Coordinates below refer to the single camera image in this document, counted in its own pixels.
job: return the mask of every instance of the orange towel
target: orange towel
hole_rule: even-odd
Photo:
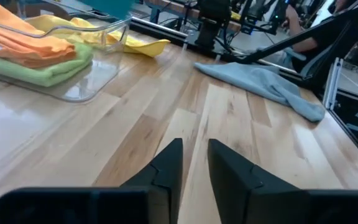
[[[43,34],[32,25],[0,6],[0,24],[31,34]],[[56,37],[41,39],[0,28],[0,57],[29,68],[66,62],[76,57],[74,45]]]

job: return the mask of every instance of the wooden table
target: wooden table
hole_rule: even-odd
[[[146,5],[152,7],[150,21],[154,23],[158,22],[158,19],[154,18],[158,18],[158,14],[160,12],[159,10],[161,9],[163,9],[163,11],[165,12],[175,14],[178,17],[182,18],[185,16],[187,11],[187,8],[184,5],[177,2],[172,2],[171,0],[145,0],[145,3]],[[188,13],[188,19],[198,20],[199,13],[200,11],[197,9],[190,10]],[[240,30],[241,25],[238,22],[230,21],[227,28],[229,29],[229,31],[231,30],[232,32],[237,32]]]
[[[173,138],[184,143],[182,224],[220,222],[209,138],[297,187],[358,189],[358,148],[329,113],[311,124],[203,75],[195,61],[212,62],[175,45],[155,59],[127,54],[119,75],[83,104],[0,82],[0,195],[23,186],[118,186]]]

